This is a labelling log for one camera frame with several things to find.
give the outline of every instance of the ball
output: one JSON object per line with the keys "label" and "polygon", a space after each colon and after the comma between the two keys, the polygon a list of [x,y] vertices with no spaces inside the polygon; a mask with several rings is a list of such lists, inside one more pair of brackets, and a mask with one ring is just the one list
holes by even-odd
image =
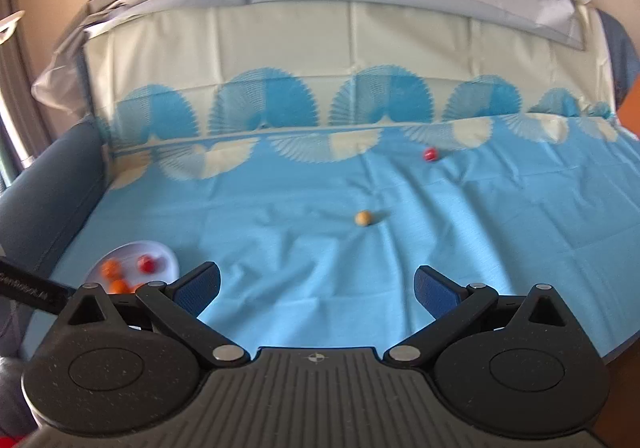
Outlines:
{"label": "ball", "polygon": [[138,257],[138,271],[144,274],[153,274],[156,272],[156,261],[152,256],[143,254]]}
{"label": "ball", "polygon": [[354,219],[358,225],[371,225],[373,223],[373,214],[370,211],[359,211]]}
{"label": "ball", "polygon": [[131,288],[124,280],[114,280],[109,285],[110,294],[127,294],[131,292]]}
{"label": "ball", "polygon": [[422,154],[422,157],[424,158],[425,161],[437,161],[438,151],[436,150],[436,148],[433,148],[433,147],[427,148]]}
{"label": "ball", "polygon": [[115,258],[110,258],[100,266],[100,274],[105,280],[113,282],[122,278],[122,266]]}

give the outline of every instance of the blue bedsheet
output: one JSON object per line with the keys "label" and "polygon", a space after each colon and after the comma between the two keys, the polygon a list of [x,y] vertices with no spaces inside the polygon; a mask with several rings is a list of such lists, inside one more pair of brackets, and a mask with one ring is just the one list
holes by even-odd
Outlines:
{"label": "blue bedsheet", "polygon": [[[585,118],[569,118],[560,144],[519,137],[508,118],[491,121],[491,139],[434,163],[394,127],[340,161],[297,160],[278,132],[260,134],[248,160],[210,178],[178,180],[154,161],[105,195],[52,279],[77,286],[109,250],[157,240],[182,272],[206,260],[220,266],[222,290],[200,319],[252,354],[260,346],[382,354],[433,320],[412,284],[428,264],[504,294],[554,285],[607,354],[640,329],[640,144],[624,133],[602,139]],[[322,142],[328,132],[290,135]],[[357,227],[361,209],[380,221]],[[50,321],[34,316],[28,354]]]}

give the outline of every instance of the yellow ball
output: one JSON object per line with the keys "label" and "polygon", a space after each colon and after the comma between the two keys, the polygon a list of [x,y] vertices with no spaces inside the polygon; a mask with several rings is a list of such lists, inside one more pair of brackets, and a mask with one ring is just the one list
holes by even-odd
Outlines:
{"label": "yellow ball", "polygon": [[370,211],[359,211],[355,218],[358,225],[371,225],[373,223],[373,214]]}

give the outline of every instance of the orange ball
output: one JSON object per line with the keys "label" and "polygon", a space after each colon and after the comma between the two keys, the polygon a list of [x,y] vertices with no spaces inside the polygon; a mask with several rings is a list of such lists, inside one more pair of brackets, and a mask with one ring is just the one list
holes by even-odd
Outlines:
{"label": "orange ball", "polygon": [[100,274],[106,280],[118,280],[122,278],[122,266],[115,258],[110,258],[105,260],[100,266]]}
{"label": "orange ball", "polygon": [[131,292],[130,285],[124,280],[114,280],[109,284],[110,294],[127,294]]}
{"label": "orange ball", "polygon": [[356,213],[354,218],[356,224],[361,226],[371,225],[373,224],[373,213],[370,211],[359,211]]}

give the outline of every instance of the sofa armrest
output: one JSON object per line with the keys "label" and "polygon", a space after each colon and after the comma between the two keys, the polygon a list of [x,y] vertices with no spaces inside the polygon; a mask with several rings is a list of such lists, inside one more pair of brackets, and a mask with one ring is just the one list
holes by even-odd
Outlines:
{"label": "sofa armrest", "polygon": [[36,429],[36,422],[22,395],[20,378],[24,363],[12,358],[0,358],[0,437],[20,438]]}
{"label": "sofa armrest", "polygon": [[598,10],[611,59],[616,108],[625,100],[626,94],[640,74],[640,60],[631,38],[622,24],[610,14]]}
{"label": "sofa armrest", "polygon": [[[55,141],[0,197],[0,254],[48,278],[107,185],[93,118]],[[0,298],[0,356],[14,356],[31,310]]]}

